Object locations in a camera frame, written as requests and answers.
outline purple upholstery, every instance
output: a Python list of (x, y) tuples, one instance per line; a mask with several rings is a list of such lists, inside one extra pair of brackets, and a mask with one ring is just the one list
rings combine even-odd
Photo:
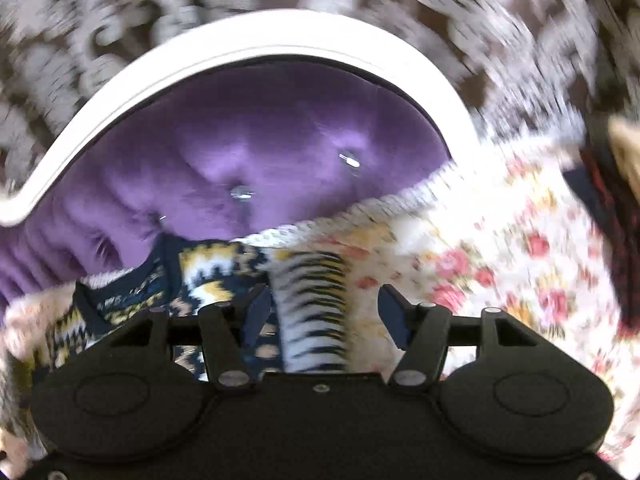
[[(135, 266), (160, 229), (230, 239), (333, 216), (447, 158), (418, 110), (347, 71), (280, 60), (200, 74), (110, 127), (22, 224), (1, 230), (0, 307)], [(248, 202), (230, 196), (240, 184), (255, 193)]]

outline brown and white wallpaper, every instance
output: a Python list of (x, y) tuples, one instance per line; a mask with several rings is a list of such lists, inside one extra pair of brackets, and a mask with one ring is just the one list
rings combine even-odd
[(487, 142), (579, 138), (587, 113), (640, 110), (638, 0), (0, 0), (0, 187), (20, 189), (82, 105), (141, 54), (203, 23), (283, 7), (403, 38), (456, 87)]

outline zebra stripe pattern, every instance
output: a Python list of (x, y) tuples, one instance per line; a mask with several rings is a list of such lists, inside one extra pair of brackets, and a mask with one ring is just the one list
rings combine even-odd
[(284, 369), (343, 372), (346, 368), (345, 264), (334, 253), (279, 251), (269, 279), (280, 320)]

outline black circular disc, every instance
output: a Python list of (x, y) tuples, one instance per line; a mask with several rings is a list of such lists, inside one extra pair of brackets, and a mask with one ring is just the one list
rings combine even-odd
[(480, 359), (441, 385), (453, 426), (504, 458), (560, 460), (594, 451), (613, 416), (606, 385), (569, 357), (551, 363), (530, 349)]
[(78, 359), (34, 391), (40, 433), (62, 453), (118, 462), (162, 448), (194, 424), (201, 384), (184, 368), (149, 360), (144, 348), (113, 348), (99, 365)]

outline white lace trim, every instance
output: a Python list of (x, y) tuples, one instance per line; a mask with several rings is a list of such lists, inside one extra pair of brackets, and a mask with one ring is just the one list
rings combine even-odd
[(363, 200), (332, 218), (286, 224), (234, 241), (257, 247), (284, 248), (369, 224), (388, 222), (397, 216), (443, 203), (472, 188), (477, 189), (479, 182), (484, 186), (497, 184), (499, 179), (504, 179), (504, 165), (508, 160), (526, 158), (532, 162), (537, 156), (553, 151), (564, 153), (565, 163), (570, 164), (579, 147), (576, 140), (559, 142), (549, 137), (485, 144), (471, 164), (461, 167), (452, 160), (446, 162), (427, 179), (398, 194)]

